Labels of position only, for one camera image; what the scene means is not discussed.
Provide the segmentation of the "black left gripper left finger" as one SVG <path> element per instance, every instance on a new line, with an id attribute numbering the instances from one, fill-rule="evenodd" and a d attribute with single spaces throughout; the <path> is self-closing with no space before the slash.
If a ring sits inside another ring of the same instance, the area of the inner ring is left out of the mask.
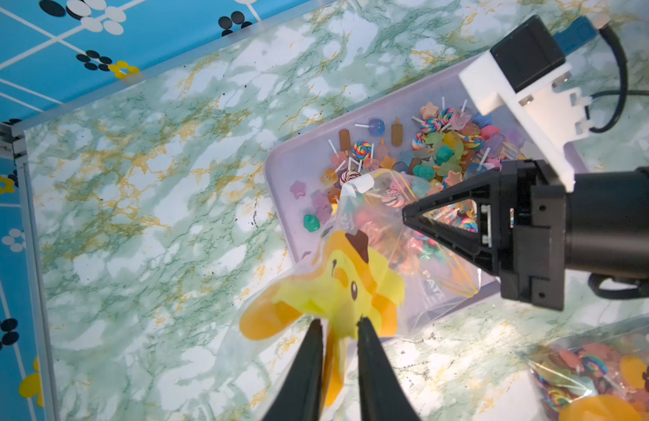
<path id="1" fill-rule="evenodd" d="M 320 319 L 314 319 L 277 397 L 263 419 L 318 421 L 322 410 L 323 367 L 323 327 Z"/>

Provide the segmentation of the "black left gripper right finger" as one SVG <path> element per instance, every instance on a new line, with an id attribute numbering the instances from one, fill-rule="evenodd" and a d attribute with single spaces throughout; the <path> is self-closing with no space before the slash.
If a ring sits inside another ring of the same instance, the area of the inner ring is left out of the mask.
<path id="1" fill-rule="evenodd" d="M 370 319 L 358 322 L 359 403 L 362 420 L 419 420 L 389 363 Z"/>

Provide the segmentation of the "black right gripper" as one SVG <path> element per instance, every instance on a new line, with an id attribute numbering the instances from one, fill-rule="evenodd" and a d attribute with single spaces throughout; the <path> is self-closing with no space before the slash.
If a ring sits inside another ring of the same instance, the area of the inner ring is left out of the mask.
<path id="1" fill-rule="evenodd" d="M 419 219 L 466 200 L 479 233 Z M 600 298 L 649 298 L 649 167 L 579 174 L 566 192 L 543 161 L 509 161 L 406 205 L 403 224 L 498 276 L 509 300 L 562 309 L 568 269 Z"/>

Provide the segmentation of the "pile of colourful candies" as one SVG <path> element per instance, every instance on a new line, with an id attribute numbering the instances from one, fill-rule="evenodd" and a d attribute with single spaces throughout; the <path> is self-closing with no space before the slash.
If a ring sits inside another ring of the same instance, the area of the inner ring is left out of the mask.
<path id="1" fill-rule="evenodd" d="M 370 118 L 353 125 L 367 133 L 365 138 L 343 127 L 287 158 L 289 165 L 304 163 L 313 178 L 306 182 L 295 175 L 289 187 L 295 200 L 310 200 L 302 213 L 303 231 L 319 231 L 336 215 L 342 186 L 366 173 L 388 169 L 415 175 L 439 191 L 459 177 L 467 179 L 524 156 L 524 135 L 503 131 L 491 117 L 466 105 L 452 108 L 429 102 L 412 121 L 412 138 L 405 136 L 399 119 L 386 125 L 383 119 Z"/>

